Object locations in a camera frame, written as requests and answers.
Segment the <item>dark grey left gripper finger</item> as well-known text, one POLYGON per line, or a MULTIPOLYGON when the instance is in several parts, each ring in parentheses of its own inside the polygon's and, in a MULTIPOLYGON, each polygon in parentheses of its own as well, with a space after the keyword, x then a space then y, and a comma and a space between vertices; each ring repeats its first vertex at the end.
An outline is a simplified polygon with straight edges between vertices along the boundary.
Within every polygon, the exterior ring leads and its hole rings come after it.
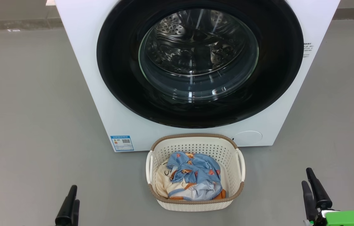
POLYGON ((72 226, 78 226, 80 200, 75 199, 72 209, 72 226))
POLYGON ((74 226, 77 186, 71 186, 55 218, 55 226, 74 226))

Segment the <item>cream white garment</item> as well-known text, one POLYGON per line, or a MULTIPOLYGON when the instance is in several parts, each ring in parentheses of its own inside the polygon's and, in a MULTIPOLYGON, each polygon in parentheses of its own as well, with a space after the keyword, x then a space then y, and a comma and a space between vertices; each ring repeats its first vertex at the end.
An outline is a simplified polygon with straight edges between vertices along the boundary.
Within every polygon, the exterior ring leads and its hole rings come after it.
POLYGON ((168 169, 167 163, 168 160, 165 160, 156 172, 155 186, 158 195, 167 199, 192 201, 196 192, 190 187, 195 184, 186 183, 185 179, 177 183, 171 182, 170 177, 175 170, 168 169))

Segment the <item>blue cartoon print garment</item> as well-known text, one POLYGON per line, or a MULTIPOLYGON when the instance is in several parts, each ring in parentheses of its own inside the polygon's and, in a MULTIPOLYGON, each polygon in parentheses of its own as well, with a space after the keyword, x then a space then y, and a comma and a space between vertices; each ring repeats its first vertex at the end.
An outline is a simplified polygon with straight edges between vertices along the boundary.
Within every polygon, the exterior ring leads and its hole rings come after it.
POLYGON ((221 183, 221 167, 202 153, 175 152, 160 170, 162 196, 184 201, 223 199, 226 191, 221 183))

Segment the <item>small printed text label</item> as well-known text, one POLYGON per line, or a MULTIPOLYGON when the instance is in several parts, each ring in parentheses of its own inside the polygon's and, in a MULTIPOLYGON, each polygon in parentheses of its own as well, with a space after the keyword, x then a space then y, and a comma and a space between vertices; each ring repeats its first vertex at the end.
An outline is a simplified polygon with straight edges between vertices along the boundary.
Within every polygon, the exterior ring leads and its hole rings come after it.
POLYGON ((312 43, 304 43, 304 53, 303 53, 303 58, 307 58, 310 56, 310 53, 313 50, 313 44, 312 43))

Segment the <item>cream perforated laundry basket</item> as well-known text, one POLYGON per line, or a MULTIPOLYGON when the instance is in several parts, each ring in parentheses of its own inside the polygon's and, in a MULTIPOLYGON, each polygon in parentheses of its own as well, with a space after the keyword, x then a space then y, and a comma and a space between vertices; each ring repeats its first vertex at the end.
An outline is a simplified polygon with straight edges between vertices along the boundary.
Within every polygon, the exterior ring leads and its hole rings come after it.
POLYGON ((237 145, 230 138, 217 134, 180 134, 158 139, 147 155, 145 171, 151 194, 161 207, 179 212, 204 212, 228 207, 241 194, 246 175, 245 161, 237 145), (175 152, 202 153, 212 157, 221 167, 221 183, 226 197, 209 201, 184 201, 158 195, 156 172, 175 152))

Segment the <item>steel washing machine drum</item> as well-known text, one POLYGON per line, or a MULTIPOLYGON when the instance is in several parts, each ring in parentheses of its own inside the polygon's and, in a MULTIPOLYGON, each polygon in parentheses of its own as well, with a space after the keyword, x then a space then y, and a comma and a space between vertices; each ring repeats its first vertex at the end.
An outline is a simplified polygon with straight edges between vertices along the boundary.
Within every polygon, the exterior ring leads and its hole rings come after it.
POLYGON ((253 74, 259 47, 240 19, 190 9, 161 19, 145 34, 139 65, 146 80, 174 99, 204 102, 227 96, 253 74))

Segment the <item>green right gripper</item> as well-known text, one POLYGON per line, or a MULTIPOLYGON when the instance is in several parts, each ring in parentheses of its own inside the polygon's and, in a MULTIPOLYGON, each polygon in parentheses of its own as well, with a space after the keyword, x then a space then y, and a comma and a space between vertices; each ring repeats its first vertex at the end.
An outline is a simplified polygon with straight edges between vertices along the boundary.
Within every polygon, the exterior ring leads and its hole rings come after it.
POLYGON ((301 182, 307 219, 304 226, 354 226, 354 210, 325 210, 332 208, 332 200, 312 168, 306 169, 306 175, 311 188, 306 181, 301 182))

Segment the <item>round white filter cover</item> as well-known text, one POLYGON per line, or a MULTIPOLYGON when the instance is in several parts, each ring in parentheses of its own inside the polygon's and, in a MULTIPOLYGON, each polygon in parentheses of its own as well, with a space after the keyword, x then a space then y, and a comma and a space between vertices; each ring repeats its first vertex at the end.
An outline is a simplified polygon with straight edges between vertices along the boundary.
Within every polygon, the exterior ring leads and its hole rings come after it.
POLYGON ((238 147, 251 147, 260 142, 262 138, 263 136, 260 132, 244 131, 235 134, 231 140, 233 140, 238 147))

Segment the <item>blue energy label sticker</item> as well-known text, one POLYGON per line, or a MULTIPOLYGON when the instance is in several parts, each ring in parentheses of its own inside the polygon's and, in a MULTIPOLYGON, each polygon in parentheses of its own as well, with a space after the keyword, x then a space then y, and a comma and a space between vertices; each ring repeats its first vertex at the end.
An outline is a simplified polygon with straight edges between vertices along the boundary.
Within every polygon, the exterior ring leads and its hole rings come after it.
POLYGON ((135 151, 130 136, 110 136, 110 140, 115 152, 135 151))

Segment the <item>white front-load washing machine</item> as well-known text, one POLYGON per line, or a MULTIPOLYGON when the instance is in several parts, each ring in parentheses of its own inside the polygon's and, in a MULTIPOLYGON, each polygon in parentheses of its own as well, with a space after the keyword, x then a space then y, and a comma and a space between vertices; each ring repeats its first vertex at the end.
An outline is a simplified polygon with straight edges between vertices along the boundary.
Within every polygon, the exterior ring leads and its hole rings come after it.
POLYGON ((271 106, 252 117, 221 127, 190 129, 158 124, 135 114, 115 98, 103 81, 98 69, 98 36, 119 1, 55 0, 55 4, 108 138, 130 136, 134 152, 148 151, 159 138, 180 134, 217 134, 231 139, 240 132, 257 131, 263 138, 255 146, 273 145, 340 3, 340 0, 286 0, 299 19, 303 43, 314 46, 309 57, 302 57, 293 83, 271 106))

